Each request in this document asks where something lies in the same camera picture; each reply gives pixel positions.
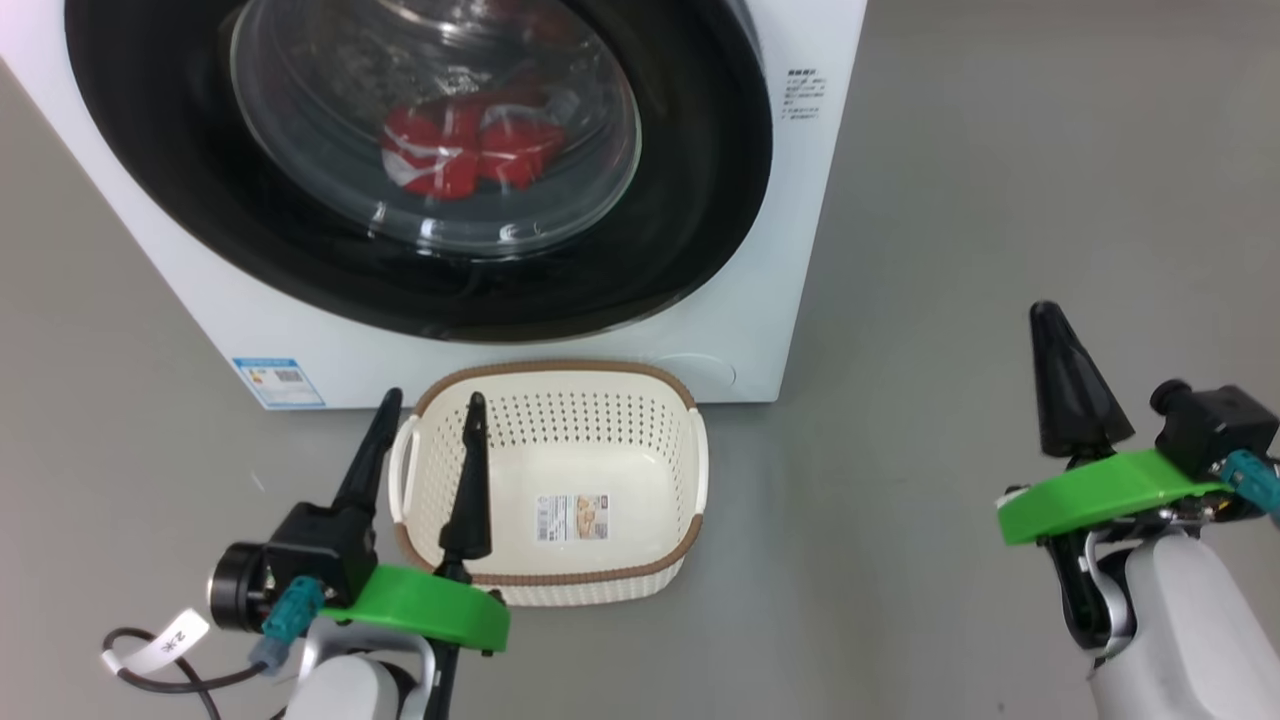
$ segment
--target basket handle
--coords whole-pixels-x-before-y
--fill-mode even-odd
[[[707,423],[703,414],[696,407],[689,410],[689,418],[694,421],[694,439],[698,443],[698,500],[694,502],[694,514],[701,515],[707,510],[707,491],[710,484],[710,459],[707,455]]]
[[[404,506],[412,492],[413,475],[417,474],[417,448],[422,436],[417,430],[417,415],[410,415],[396,433],[390,456],[387,459],[387,500],[392,520],[404,521]],[[408,468],[404,468],[404,448],[408,447]]]

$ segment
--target perforated basket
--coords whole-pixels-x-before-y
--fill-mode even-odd
[[[707,506],[707,429],[675,377],[631,363],[526,363],[456,373],[401,427],[387,462],[396,538],[443,559],[472,392],[488,404],[493,555],[475,583],[516,606],[650,596],[680,571]]]

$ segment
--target black cable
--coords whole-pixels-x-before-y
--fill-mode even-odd
[[[453,678],[458,671],[458,646],[440,641],[428,641],[435,652],[435,687],[426,701],[424,720],[448,720],[449,705],[453,702]]]
[[[138,638],[146,642],[156,639],[156,637],[146,630],[138,628],[116,628],[102,638],[102,652],[113,648],[115,641],[119,638]],[[182,674],[187,676],[189,683],[161,683],[159,680],[151,680],[143,678],[136,673],[132,673],[124,667],[115,673],[115,676],[124,680],[125,683],[138,688],[140,691],[146,691],[148,693],[161,693],[161,694],[191,694],[195,693],[200,697],[200,702],[204,703],[205,711],[209,712],[210,720],[221,720],[221,715],[218,712],[218,706],[214,705],[212,696],[209,691],[216,691],[219,688],[225,688],[234,685],[237,683],[243,683],[251,678],[261,675],[266,670],[266,664],[255,662],[239,673],[232,673],[230,675],[223,675],[221,678],[214,678],[211,680],[202,680],[200,675],[196,674],[195,667],[191,666],[183,659],[178,659],[174,665],[182,670]]]

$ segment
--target gray floor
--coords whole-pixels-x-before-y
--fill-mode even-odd
[[[1276,38],[1239,0],[874,3],[783,397],[708,410],[684,573],[517,612],[456,717],[1092,717],[1048,562],[992,509],[1056,470],[1024,313],[1068,307],[1140,442],[1171,375],[1280,407]],[[259,410],[3,73],[0,370],[4,715],[201,717],[111,679],[99,638],[198,606],[228,542],[332,492],[367,414]],[[1280,533],[1211,541],[1280,641]]]

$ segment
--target teal connector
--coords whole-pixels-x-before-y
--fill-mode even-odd
[[[1263,462],[1248,450],[1236,450],[1222,462],[1221,478],[1235,495],[1257,505],[1272,519],[1280,516],[1280,477],[1270,462]]]
[[[289,660],[289,646],[302,637],[324,607],[324,585],[308,577],[294,578],[262,623],[262,639],[248,653],[250,664],[266,665],[264,675],[279,673]]]

